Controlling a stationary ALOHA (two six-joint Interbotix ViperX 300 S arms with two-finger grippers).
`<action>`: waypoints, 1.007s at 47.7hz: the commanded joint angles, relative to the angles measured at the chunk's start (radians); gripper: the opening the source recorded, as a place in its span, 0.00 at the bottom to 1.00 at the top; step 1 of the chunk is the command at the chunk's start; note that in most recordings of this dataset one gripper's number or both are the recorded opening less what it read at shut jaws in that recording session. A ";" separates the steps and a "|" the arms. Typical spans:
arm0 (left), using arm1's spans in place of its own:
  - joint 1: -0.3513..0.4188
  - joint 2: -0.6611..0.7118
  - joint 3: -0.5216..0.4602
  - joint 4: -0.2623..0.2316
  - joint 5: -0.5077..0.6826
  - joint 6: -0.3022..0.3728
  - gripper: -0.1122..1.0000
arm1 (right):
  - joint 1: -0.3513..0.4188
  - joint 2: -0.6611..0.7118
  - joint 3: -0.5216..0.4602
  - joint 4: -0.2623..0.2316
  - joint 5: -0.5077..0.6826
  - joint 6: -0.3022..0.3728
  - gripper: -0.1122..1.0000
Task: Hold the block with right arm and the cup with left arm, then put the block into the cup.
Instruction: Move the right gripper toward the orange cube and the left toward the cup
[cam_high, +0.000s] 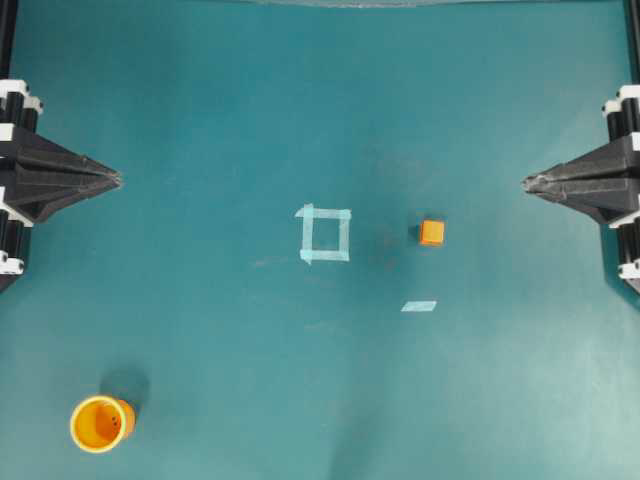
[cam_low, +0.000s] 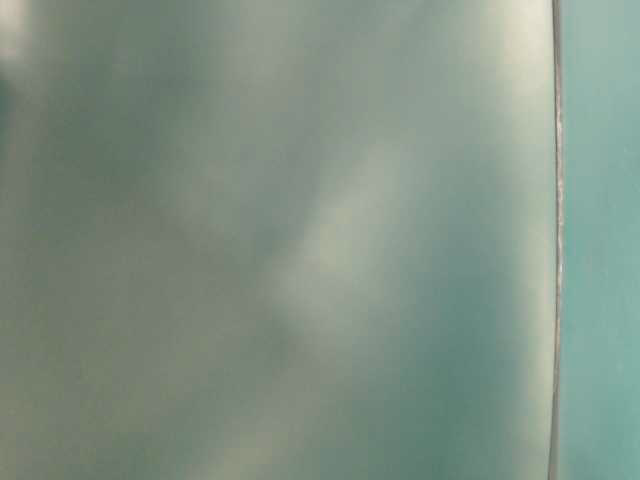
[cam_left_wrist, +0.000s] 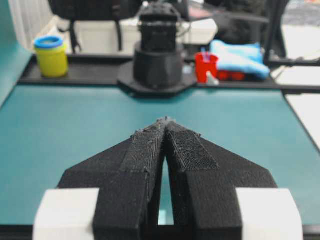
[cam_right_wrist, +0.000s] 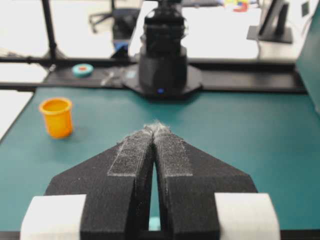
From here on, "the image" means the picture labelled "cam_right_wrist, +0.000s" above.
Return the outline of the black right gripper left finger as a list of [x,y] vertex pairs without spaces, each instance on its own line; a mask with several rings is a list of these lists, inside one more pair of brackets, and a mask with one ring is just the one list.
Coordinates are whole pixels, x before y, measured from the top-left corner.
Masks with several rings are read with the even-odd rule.
[[22,240],[133,240],[148,227],[153,133],[149,127],[54,176],[35,196]]

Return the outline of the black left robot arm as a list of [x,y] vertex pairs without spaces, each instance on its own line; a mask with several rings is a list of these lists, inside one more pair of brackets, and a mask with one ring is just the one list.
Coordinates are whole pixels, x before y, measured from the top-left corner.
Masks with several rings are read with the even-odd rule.
[[148,98],[180,99],[202,87],[202,72],[188,64],[185,18],[179,0],[160,0],[144,17],[138,64],[123,76],[125,87]]

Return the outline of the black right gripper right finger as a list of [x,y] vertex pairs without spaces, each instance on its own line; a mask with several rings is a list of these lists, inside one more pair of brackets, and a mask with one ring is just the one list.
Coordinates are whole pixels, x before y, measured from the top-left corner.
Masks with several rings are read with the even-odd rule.
[[267,193],[245,172],[152,126],[161,225],[174,240],[278,240]]

